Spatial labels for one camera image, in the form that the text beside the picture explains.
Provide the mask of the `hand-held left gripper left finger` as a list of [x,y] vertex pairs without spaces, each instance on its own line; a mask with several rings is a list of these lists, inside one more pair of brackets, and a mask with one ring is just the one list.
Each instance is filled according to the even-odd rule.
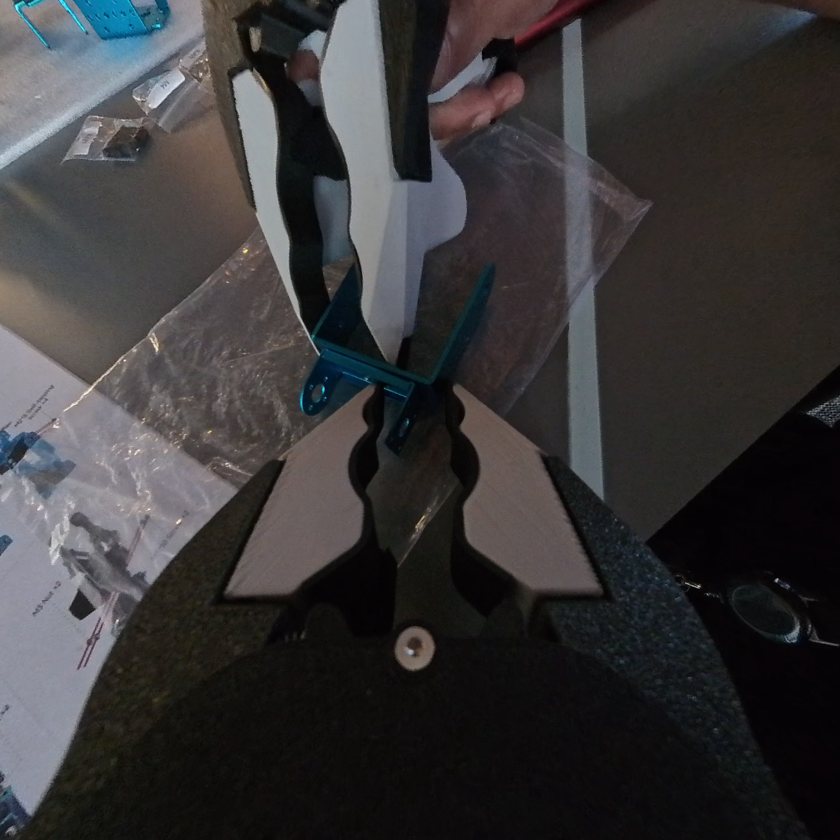
[[227,600],[287,599],[375,537],[384,393],[369,385],[287,452],[229,576]]

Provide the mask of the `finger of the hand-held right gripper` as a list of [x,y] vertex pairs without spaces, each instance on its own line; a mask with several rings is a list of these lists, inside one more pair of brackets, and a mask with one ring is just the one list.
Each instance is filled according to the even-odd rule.
[[349,184],[349,236],[360,272],[360,307],[388,363],[397,362],[407,333],[409,280],[422,264],[409,259],[411,183],[393,169],[385,135],[381,52],[350,58],[352,35],[373,35],[372,8],[340,8],[322,56],[322,103]]
[[313,172],[291,154],[300,120],[283,120],[255,69],[231,81],[239,134],[257,220],[291,306],[309,338],[325,312],[322,235]]

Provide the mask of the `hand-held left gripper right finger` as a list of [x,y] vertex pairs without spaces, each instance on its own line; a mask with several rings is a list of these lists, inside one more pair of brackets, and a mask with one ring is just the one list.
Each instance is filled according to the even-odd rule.
[[465,492],[453,570],[465,597],[602,597],[543,451],[462,385],[449,398]]

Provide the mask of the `blue metal bracket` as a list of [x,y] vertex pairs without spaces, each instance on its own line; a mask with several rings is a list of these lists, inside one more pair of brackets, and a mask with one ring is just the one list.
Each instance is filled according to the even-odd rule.
[[439,386],[456,373],[479,327],[495,276],[492,264],[481,271],[432,373],[418,374],[350,347],[354,332],[365,326],[357,271],[351,267],[311,335],[318,360],[301,389],[303,413],[310,417],[320,414],[341,380],[360,389],[382,385],[386,397],[403,405],[385,439],[385,445],[395,455],[401,454],[418,418],[436,404]]

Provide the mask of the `clear plastic bag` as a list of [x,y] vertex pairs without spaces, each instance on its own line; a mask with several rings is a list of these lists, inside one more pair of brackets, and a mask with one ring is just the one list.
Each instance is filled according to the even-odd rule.
[[[495,265],[455,381],[505,416],[649,203],[528,120],[445,155],[465,184],[467,223],[426,258],[411,365],[432,370],[481,270]],[[132,534],[150,517],[159,536],[145,556],[161,569],[186,540],[165,524],[196,530],[335,411],[300,409],[315,361],[257,229],[66,410],[54,441],[78,446],[81,461],[65,518],[82,511]]]

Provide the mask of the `person's right hand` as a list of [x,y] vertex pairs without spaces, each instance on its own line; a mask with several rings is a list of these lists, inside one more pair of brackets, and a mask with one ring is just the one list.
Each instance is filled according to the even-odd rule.
[[[550,12],[555,1],[453,1],[430,91],[446,86],[493,39],[514,39]],[[467,87],[429,109],[429,127],[441,144],[491,124],[522,101],[525,82],[511,71],[483,87]]]

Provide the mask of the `small labelled plastic bag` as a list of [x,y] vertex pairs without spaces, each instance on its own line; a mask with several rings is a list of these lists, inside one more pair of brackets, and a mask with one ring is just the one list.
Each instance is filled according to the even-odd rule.
[[207,43],[204,38],[198,40],[194,45],[180,56],[176,68],[186,77],[192,78],[196,83],[203,83],[210,77],[209,58],[207,54]]
[[158,128],[173,133],[186,118],[194,87],[194,81],[175,67],[141,82],[132,90],[132,99]]

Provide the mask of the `small bag with black part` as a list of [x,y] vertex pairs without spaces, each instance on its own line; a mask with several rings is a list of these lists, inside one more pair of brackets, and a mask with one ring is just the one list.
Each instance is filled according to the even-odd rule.
[[153,120],[86,117],[62,162],[136,162],[151,141]]

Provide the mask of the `blue metal box part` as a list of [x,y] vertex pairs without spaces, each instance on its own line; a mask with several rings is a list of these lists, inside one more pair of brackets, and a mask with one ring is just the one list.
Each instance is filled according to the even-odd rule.
[[171,9],[167,1],[73,1],[100,39],[143,35],[166,26]]

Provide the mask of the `person's black clothing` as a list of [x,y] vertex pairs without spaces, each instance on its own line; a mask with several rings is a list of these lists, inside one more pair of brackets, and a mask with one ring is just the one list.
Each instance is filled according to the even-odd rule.
[[[838,605],[838,478],[838,426],[793,411],[647,544],[671,570],[703,582],[770,571]],[[813,838],[838,838],[838,648],[769,642],[719,604],[688,597],[783,793]]]

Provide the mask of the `black round badge reel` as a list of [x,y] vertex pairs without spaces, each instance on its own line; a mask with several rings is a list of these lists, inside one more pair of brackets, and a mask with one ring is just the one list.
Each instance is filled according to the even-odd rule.
[[734,575],[722,584],[675,568],[675,582],[687,595],[701,596],[766,641],[787,647],[805,644],[838,648],[838,605],[767,571]]

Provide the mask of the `white assembly instruction booklet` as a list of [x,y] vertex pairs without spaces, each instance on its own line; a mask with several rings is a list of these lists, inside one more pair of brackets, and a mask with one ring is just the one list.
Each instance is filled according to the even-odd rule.
[[234,489],[6,328],[1,426],[10,837],[47,793],[132,613]]

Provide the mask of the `thin blue metal frame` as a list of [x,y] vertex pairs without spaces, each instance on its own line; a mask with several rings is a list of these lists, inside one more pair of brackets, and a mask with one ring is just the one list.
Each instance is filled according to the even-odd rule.
[[68,1],[55,1],[55,2],[51,2],[51,1],[13,1],[12,5],[13,5],[13,9],[14,9],[16,15],[20,17],[20,19],[23,21],[23,23],[28,27],[28,29],[32,32],[32,34],[37,38],[37,40],[44,47],[46,47],[48,50],[52,50],[52,46],[51,46],[50,42],[48,42],[47,37],[41,32],[41,30],[36,26],[36,24],[33,23],[33,21],[30,19],[29,15],[28,15],[28,12],[31,9],[36,8],[39,5],[49,4],[49,3],[58,4],[64,10],[64,12],[70,17],[70,19],[73,21],[73,23],[76,26],[78,26],[81,33],[84,34],[85,36],[89,35],[87,28],[81,22],[81,19],[78,17],[74,8],[69,5]]

